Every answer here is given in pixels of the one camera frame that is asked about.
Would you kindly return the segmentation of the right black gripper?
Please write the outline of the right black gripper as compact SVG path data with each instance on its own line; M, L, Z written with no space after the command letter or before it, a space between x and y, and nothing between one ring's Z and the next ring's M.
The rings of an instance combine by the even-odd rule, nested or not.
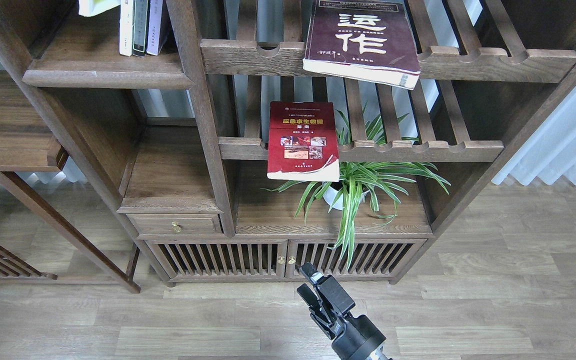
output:
M361 315L353 317L354 300L333 275L323 275L310 262L299 272L311 284L297 288L310 310L310 317L332 341L331 348L341 360L388 360L383 348L386 337L375 324Z

